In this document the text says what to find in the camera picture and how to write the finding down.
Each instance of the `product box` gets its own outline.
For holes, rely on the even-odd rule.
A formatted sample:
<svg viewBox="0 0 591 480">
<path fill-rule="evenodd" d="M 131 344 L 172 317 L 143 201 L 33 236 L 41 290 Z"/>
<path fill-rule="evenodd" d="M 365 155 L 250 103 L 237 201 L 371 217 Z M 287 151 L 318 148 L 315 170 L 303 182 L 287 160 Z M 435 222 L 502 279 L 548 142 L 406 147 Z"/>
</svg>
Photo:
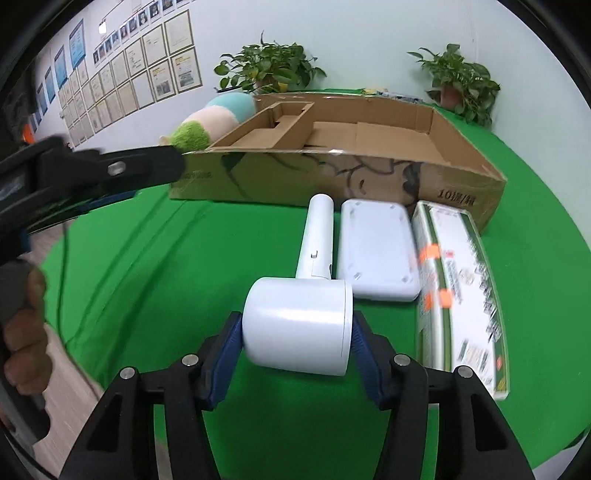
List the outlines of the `product box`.
<svg viewBox="0 0 591 480">
<path fill-rule="evenodd" d="M 419 253 L 418 360 L 453 371 L 471 367 L 496 400 L 509 393 L 501 304 L 470 213 L 418 202 L 413 232 Z"/>
<path fill-rule="evenodd" d="M 208 150 L 186 154 L 173 199 L 307 206 L 316 193 L 418 200 L 493 215 L 505 177 L 443 115 L 425 105 L 320 93 L 257 97 L 258 114 Z"/>
</svg>

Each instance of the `stuffed toy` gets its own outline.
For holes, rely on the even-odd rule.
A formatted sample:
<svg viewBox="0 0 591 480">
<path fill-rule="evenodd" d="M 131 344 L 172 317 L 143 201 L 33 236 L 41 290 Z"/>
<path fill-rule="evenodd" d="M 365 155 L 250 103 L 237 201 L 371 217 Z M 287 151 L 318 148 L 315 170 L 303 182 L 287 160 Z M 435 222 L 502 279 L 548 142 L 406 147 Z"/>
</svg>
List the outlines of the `stuffed toy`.
<svg viewBox="0 0 591 480">
<path fill-rule="evenodd" d="M 173 145 L 182 153 L 205 150 L 256 113 L 255 99 L 247 93 L 226 93 L 189 115 L 160 145 Z"/>
</svg>

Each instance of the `blue sign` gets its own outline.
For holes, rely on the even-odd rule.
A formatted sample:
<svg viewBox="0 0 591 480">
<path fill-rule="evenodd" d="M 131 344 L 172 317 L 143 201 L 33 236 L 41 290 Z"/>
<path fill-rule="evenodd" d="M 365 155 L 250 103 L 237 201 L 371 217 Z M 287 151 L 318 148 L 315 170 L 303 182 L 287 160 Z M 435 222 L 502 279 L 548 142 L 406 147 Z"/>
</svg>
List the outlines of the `blue sign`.
<svg viewBox="0 0 591 480">
<path fill-rule="evenodd" d="M 51 104 L 53 99 L 56 97 L 56 87 L 53 85 L 53 75 L 51 74 L 51 67 L 45 73 L 45 85 L 47 87 L 47 97 Z"/>
<path fill-rule="evenodd" d="M 66 56 L 64 55 L 64 45 L 61 46 L 60 51 L 57 52 L 57 55 L 53 61 L 56 65 L 57 88 L 60 89 L 64 86 L 64 83 L 68 79 L 68 72 L 66 70 Z"/>
<path fill-rule="evenodd" d="M 73 70 L 84 60 L 84 57 L 86 57 L 86 45 L 84 42 L 84 19 L 82 19 L 70 34 L 70 59 Z"/>
<path fill-rule="evenodd" d="M 43 88 L 43 84 L 37 89 L 37 98 L 39 100 L 39 105 L 41 105 L 43 115 L 45 115 L 47 113 L 47 100 L 45 100 L 45 89 Z"/>
</svg>

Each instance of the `white roller head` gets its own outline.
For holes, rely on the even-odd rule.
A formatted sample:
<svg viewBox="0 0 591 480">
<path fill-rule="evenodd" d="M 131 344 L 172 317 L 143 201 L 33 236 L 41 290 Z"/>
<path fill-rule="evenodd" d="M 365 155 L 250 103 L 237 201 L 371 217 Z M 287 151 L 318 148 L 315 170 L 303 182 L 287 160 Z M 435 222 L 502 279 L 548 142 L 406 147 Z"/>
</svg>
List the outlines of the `white roller head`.
<svg viewBox="0 0 591 480">
<path fill-rule="evenodd" d="M 247 357 L 263 367 L 344 375 L 353 291 L 344 280 L 260 278 L 242 315 Z"/>
</svg>

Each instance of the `blue gripper pad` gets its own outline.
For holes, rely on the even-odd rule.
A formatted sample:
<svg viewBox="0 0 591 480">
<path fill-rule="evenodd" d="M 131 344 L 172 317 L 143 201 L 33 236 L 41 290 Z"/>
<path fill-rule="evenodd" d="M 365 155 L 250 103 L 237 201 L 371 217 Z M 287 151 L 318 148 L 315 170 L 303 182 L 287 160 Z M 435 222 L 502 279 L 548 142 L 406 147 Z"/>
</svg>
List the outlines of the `blue gripper pad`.
<svg viewBox="0 0 591 480">
<path fill-rule="evenodd" d="M 213 362 L 204 365 L 209 368 L 210 391 L 207 396 L 207 404 L 213 410 L 217 404 L 226 398 L 238 358 L 242 352 L 242 314 L 232 313 L 226 325 L 217 336 L 217 345 L 212 350 Z"/>
</svg>

